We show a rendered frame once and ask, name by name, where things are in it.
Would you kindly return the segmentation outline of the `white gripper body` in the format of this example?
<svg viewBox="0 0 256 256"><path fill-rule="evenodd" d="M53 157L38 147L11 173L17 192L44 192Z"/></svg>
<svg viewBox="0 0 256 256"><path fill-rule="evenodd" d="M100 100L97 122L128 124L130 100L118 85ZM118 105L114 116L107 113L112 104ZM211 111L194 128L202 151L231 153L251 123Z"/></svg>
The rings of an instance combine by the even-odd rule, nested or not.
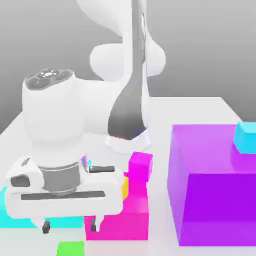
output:
<svg viewBox="0 0 256 256"><path fill-rule="evenodd" d="M7 213L13 219L118 215L123 210L124 173L82 172L75 193L51 196L43 189L12 187L5 192Z"/></svg>

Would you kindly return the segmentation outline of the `small green cube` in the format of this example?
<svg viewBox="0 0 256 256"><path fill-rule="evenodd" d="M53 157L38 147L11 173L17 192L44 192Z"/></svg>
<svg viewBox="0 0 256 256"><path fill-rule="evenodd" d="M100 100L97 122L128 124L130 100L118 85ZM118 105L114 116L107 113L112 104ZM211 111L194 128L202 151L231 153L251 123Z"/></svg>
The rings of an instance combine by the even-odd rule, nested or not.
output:
<svg viewBox="0 0 256 256"><path fill-rule="evenodd" d="M85 256L84 242L60 242L58 244L56 256Z"/></svg>

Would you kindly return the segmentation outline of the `small yellow cube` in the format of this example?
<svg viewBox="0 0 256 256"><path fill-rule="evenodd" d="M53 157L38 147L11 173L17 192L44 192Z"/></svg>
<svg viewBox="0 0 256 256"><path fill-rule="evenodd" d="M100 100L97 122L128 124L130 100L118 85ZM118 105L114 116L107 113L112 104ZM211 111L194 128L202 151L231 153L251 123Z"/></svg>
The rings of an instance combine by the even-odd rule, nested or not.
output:
<svg viewBox="0 0 256 256"><path fill-rule="evenodd" d="M129 196L129 178L124 177L124 183L123 183L123 186L122 186L123 201L125 201L128 196Z"/></svg>

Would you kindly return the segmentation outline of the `small magenta cube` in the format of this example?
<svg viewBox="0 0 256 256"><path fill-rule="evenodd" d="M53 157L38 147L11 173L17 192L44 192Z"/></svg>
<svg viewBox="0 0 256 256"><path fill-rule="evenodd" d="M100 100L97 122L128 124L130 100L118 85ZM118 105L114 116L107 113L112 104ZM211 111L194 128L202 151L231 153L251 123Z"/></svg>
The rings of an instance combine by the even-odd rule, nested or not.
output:
<svg viewBox="0 0 256 256"><path fill-rule="evenodd" d="M153 158L150 153L134 152L128 163L127 176L138 182L149 182L153 171Z"/></svg>

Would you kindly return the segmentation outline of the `small cyan cube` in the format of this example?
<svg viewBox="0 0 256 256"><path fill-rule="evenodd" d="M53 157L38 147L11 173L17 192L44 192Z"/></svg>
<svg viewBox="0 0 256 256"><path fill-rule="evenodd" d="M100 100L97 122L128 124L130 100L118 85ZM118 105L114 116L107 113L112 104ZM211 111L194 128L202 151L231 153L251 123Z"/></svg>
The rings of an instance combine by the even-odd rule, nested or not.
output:
<svg viewBox="0 0 256 256"><path fill-rule="evenodd" d="M239 122L233 143L240 154L256 155L256 122Z"/></svg>

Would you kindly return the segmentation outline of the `large cyan box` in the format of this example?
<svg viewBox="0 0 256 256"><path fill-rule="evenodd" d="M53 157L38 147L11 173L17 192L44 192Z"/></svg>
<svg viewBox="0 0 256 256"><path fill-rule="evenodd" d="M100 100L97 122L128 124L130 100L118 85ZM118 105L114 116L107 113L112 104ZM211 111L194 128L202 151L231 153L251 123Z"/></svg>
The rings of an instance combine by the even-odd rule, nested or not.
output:
<svg viewBox="0 0 256 256"><path fill-rule="evenodd" d="M5 193L7 188L4 187L0 191L0 228L6 229L34 229L36 226L30 219L13 219L6 211ZM84 218L79 217L57 217L47 218L52 228L82 228L84 226Z"/></svg>

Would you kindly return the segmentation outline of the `large pink box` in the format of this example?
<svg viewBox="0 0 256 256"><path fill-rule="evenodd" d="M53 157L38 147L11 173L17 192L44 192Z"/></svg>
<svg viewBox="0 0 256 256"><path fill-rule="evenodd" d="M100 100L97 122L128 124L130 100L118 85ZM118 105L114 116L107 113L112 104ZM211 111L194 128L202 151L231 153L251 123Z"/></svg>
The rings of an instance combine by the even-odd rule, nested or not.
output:
<svg viewBox="0 0 256 256"><path fill-rule="evenodd" d="M92 232L92 218L84 218L88 241L147 241L150 220L147 184L129 178L129 195L123 201L123 211L105 216L99 232Z"/></svg>

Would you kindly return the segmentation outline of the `large purple box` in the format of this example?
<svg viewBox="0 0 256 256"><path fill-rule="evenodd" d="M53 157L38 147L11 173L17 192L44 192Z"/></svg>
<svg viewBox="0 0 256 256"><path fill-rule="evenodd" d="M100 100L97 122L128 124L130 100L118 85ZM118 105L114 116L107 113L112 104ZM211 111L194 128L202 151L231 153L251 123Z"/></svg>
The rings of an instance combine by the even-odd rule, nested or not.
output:
<svg viewBox="0 0 256 256"><path fill-rule="evenodd" d="M256 247L256 154L233 124L172 127L167 190L181 247Z"/></svg>

